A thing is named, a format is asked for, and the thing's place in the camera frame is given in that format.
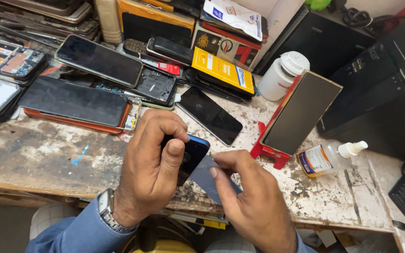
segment watch face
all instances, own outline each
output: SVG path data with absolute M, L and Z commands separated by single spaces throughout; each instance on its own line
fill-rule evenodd
M 98 198 L 98 213 L 101 213 L 106 209 L 108 203 L 109 192 L 103 192 Z

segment cracked phone screen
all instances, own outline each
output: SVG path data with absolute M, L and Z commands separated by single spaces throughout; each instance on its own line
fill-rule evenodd
M 196 87 L 189 88 L 178 103 L 225 145 L 231 146 L 243 125 Z

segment fingernail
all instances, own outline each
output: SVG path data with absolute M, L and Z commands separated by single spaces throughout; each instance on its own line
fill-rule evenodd
M 212 174 L 213 178 L 215 178 L 218 174 L 217 168 L 215 167 L 210 168 L 210 174 Z
M 184 146 L 170 143 L 170 146 L 168 147 L 168 152 L 170 152 L 172 154 L 180 154 L 182 152 L 183 148 L 184 148 Z

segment black computer case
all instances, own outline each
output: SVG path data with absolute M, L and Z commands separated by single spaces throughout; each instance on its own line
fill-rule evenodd
M 312 72 L 329 77 L 376 41 L 362 28 L 346 26 L 341 17 L 340 11 L 314 11 L 303 5 L 257 64 L 254 73 L 263 76 L 281 54 L 297 51 L 309 60 Z
M 329 79 L 344 89 L 318 123 L 320 134 L 405 160 L 405 22 Z

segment red phone stand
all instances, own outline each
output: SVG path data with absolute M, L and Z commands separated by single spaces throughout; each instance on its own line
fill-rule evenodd
M 277 116 L 279 109 L 281 108 L 282 104 L 284 103 L 284 101 L 286 100 L 287 96 L 291 93 L 291 91 L 293 90 L 293 87 L 296 83 L 296 81 L 298 81 L 298 79 L 300 78 L 300 76 L 297 76 L 295 78 L 295 81 L 293 82 L 293 84 L 290 86 L 290 88 L 287 91 L 287 94 L 284 96 L 284 98 L 282 99 L 281 103 L 279 104 L 278 108 L 276 109 L 276 111 L 274 112 L 273 116 L 271 117 L 271 119 L 269 120 L 268 124 L 265 126 L 264 123 L 259 122 L 259 131 L 260 131 L 260 136 L 256 141 L 256 144 L 254 144 L 254 146 L 252 147 L 251 151 L 249 152 L 249 154 L 251 155 L 252 158 L 256 159 L 260 154 L 265 154 L 271 158 L 276 159 L 276 162 L 273 165 L 273 168 L 275 169 L 282 169 L 284 167 L 284 165 L 287 163 L 288 159 L 290 158 L 289 155 L 278 152 L 273 150 L 271 147 L 265 146 L 260 144 L 260 139 L 262 139 L 263 134 L 266 132 L 267 128 L 269 127 L 269 124 L 273 121 L 273 119 Z

